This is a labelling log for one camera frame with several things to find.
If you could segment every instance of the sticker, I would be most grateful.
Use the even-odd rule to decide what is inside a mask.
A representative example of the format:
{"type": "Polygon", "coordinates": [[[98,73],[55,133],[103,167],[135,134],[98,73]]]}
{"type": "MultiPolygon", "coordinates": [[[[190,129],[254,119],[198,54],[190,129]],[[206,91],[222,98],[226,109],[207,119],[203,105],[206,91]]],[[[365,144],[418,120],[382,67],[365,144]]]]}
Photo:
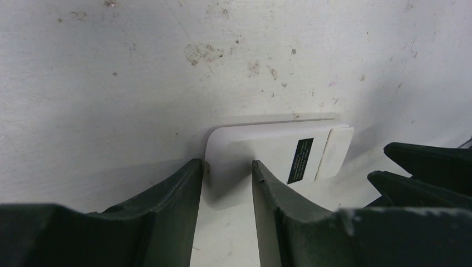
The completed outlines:
{"type": "Polygon", "coordinates": [[[288,176],[287,185],[298,182],[303,179],[303,174],[307,167],[309,152],[311,145],[313,144],[313,138],[303,139],[298,141],[297,150],[295,151],[295,157],[293,158],[292,168],[290,169],[290,175],[288,176]]]}

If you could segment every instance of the dirt spot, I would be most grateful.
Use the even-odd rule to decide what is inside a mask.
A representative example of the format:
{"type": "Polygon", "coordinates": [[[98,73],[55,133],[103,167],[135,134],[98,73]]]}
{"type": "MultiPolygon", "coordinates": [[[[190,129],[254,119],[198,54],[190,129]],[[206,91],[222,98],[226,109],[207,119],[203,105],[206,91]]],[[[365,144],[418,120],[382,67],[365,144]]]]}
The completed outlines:
{"type": "Polygon", "coordinates": [[[206,63],[212,63],[213,61],[222,58],[224,50],[215,49],[210,44],[188,44],[184,49],[185,58],[192,66],[196,66],[199,61],[203,60],[206,63]]]}
{"type": "Polygon", "coordinates": [[[405,7],[405,11],[404,13],[412,10],[413,8],[415,8],[415,4],[418,2],[418,0],[409,0],[407,3],[406,3],[406,7],[405,7]]]}
{"type": "Polygon", "coordinates": [[[105,0],[104,7],[115,7],[117,4],[116,0],[105,0]]]}
{"type": "Polygon", "coordinates": [[[248,70],[250,70],[252,73],[259,74],[260,72],[260,66],[259,66],[259,61],[254,61],[254,63],[248,62],[248,70]]]}
{"type": "Polygon", "coordinates": [[[71,12],[71,14],[79,21],[87,20],[87,13],[85,12],[71,12]]]}
{"type": "Polygon", "coordinates": [[[275,68],[271,68],[269,65],[267,65],[267,68],[269,68],[272,77],[274,78],[274,81],[277,80],[278,77],[278,72],[276,71],[275,68]]]}
{"type": "Polygon", "coordinates": [[[209,4],[206,7],[206,14],[205,18],[211,18],[212,16],[223,16],[226,19],[229,19],[229,11],[231,1],[217,1],[216,3],[209,4]]]}

